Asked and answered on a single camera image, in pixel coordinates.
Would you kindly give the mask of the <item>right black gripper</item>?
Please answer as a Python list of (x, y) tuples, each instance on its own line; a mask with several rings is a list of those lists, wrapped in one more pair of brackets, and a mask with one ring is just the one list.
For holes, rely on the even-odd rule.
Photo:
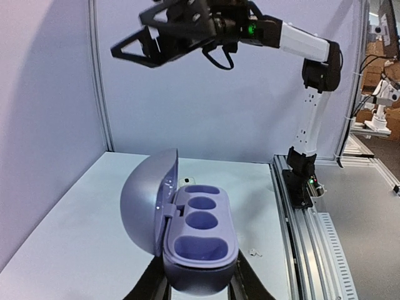
[[(112, 57), (158, 68), (173, 56), (209, 46), (217, 36), (206, 1), (161, 1), (141, 12), (139, 20), (144, 27), (112, 46)], [(157, 37), (150, 27), (157, 29)], [(127, 50), (133, 44), (140, 45), (139, 52)]]

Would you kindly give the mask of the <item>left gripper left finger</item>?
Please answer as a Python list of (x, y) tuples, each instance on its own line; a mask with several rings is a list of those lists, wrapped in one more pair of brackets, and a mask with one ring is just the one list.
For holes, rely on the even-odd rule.
[(171, 298), (171, 286), (164, 272), (161, 257), (152, 259), (138, 282), (123, 298), (124, 300), (167, 300)]

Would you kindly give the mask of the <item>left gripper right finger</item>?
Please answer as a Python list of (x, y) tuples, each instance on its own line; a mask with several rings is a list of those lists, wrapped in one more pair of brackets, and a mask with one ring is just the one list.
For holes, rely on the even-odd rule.
[(275, 300), (264, 287), (245, 255), (239, 250), (234, 275), (229, 283), (230, 299)]

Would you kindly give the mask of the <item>blue-grey earbud charging case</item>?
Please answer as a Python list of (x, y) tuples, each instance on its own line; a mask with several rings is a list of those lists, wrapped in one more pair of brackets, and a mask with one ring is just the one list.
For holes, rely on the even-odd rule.
[(229, 284), (239, 254), (229, 197), (220, 187), (178, 183), (177, 149), (147, 157), (122, 188), (122, 223), (135, 245), (161, 258), (175, 290), (213, 295)]

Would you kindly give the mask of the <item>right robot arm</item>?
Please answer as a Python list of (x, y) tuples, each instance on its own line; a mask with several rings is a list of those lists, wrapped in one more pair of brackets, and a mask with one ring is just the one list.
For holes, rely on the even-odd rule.
[(157, 68), (197, 49), (217, 68), (232, 70), (238, 44), (276, 48), (304, 59), (302, 79), (310, 91), (311, 125), (289, 149), (287, 164), (304, 179), (315, 174), (316, 138), (324, 105), (340, 83), (338, 43), (263, 14), (252, 1), (156, 1), (139, 14), (142, 29), (111, 48), (114, 58)]

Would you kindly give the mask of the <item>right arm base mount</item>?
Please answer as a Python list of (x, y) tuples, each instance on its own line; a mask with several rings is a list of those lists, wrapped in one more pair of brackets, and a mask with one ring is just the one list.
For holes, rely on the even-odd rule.
[(320, 197), (325, 193), (315, 173), (316, 157), (317, 154), (312, 156), (301, 154), (294, 149), (294, 146), (289, 148), (286, 158), (289, 169), (283, 169), (282, 176), (293, 208), (311, 208), (313, 207), (311, 198)]

